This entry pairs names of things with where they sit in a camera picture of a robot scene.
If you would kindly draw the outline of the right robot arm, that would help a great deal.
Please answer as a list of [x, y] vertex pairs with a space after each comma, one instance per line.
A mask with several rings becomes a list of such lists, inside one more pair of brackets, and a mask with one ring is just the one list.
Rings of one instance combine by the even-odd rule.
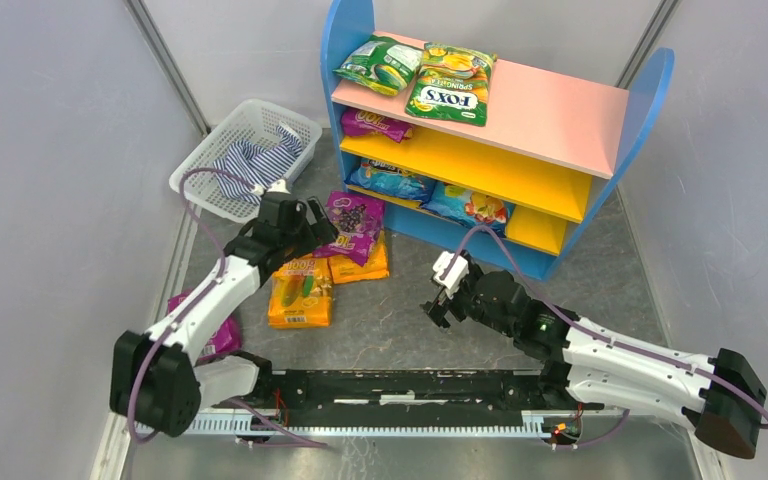
[[767, 390], [744, 355], [693, 354], [619, 334], [528, 296], [507, 271], [484, 273], [464, 260], [435, 267], [432, 280], [440, 291], [423, 306], [428, 317], [442, 328], [473, 320], [542, 362], [538, 383], [550, 408], [599, 404], [652, 415], [723, 454], [755, 457]]

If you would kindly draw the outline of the green Fox's candy bag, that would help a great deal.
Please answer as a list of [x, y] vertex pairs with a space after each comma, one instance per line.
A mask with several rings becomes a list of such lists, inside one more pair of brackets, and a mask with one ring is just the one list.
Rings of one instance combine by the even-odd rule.
[[494, 53], [425, 43], [405, 112], [416, 118], [485, 126], [497, 59]]

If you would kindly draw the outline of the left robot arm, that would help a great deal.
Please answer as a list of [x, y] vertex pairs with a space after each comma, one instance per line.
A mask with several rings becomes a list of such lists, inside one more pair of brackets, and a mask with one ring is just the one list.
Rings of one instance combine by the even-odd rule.
[[109, 405], [138, 443], [183, 434], [197, 414], [251, 394], [265, 364], [246, 353], [200, 362], [223, 322], [282, 266], [325, 246], [338, 230], [322, 203], [267, 192], [259, 211], [219, 249], [190, 295], [143, 333], [125, 331], [113, 348]]

